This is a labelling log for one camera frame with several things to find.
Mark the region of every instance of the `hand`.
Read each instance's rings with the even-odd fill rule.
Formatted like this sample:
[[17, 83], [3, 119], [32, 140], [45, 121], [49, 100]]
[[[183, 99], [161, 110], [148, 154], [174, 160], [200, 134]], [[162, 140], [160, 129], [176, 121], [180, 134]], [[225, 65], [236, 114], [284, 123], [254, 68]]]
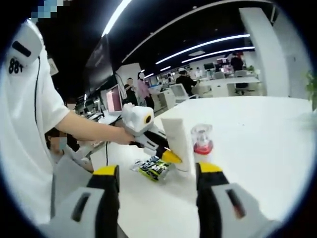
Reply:
[[128, 145], [134, 141], [134, 136], [127, 133], [123, 127], [117, 127], [117, 134], [114, 140], [119, 145]]

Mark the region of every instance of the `screen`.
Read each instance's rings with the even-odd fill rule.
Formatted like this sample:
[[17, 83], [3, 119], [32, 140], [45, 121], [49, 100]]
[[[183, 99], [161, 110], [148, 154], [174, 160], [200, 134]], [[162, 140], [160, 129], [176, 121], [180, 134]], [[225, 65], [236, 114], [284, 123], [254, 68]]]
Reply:
[[89, 57], [83, 71], [83, 76], [85, 79], [85, 93], [87, 96], [94, 93], [109, 80], [113, 80], [113, 78], [115, 78], [113, 77], [106, 35], [102, 37]]
[[115, 86], [106, 94], [107, 106], [110, 113], [122, 111], [119, 86]]
[[207, 69], [213, 69], [214, 68], [214, 64], [213, 63], [206, 63], [204, 64], [204, 68]]

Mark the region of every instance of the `black ceiling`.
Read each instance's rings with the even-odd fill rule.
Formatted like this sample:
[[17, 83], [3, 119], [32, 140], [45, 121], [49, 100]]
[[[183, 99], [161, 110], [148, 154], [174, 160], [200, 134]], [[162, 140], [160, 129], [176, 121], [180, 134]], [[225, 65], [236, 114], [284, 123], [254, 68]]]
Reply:
[[[214, 0], [132, 0], [108, 35], [114, 70], [122, 60], [151, 33], [173, 19]], [[82, 71], [89, 55], [120, 0], [73, 0], [59, 7], [55, 17], [39, 21], [49, 55], [59, 73], [53, 76], [55, 86], [65, 98], [84, 93]], [[242, 1], [201, 10], [154, 35], [125, 62], [139, 62], [147, 71], [157, 72], [165, 66], [178, 66], [188, 59], [184, 54], [160, 65], [155, 62], [199, 43], [239, 35], [245, 32], [238, 8], [261, 7], [268, 17], [269, 3]], [[245, 46], [244, 40], [230, 40], [204, 47], [206, 53]]]

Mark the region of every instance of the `pink shirt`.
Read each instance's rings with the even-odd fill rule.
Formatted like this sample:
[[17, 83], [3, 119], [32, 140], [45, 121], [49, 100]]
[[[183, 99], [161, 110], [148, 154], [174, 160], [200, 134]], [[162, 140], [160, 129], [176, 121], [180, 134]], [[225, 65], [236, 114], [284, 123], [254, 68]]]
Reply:
[[147, 85], [145, 84], [145, 82], [143, 82], [140, 79], [138, 80], [138, 88], [139, 88], [140, 96], [143, 99], [150, 96], [150, 91], [149, 91]]

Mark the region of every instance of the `plastic bottle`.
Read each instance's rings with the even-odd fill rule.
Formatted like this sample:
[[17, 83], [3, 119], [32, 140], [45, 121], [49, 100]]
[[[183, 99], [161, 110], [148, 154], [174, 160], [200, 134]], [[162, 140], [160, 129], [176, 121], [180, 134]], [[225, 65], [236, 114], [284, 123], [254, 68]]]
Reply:
[[195, 163], [212, 162], [211, 152], [213, 141], [211, 139], [212, 125], [198, 124], [191, 130], [193, 139], [193, 153]]

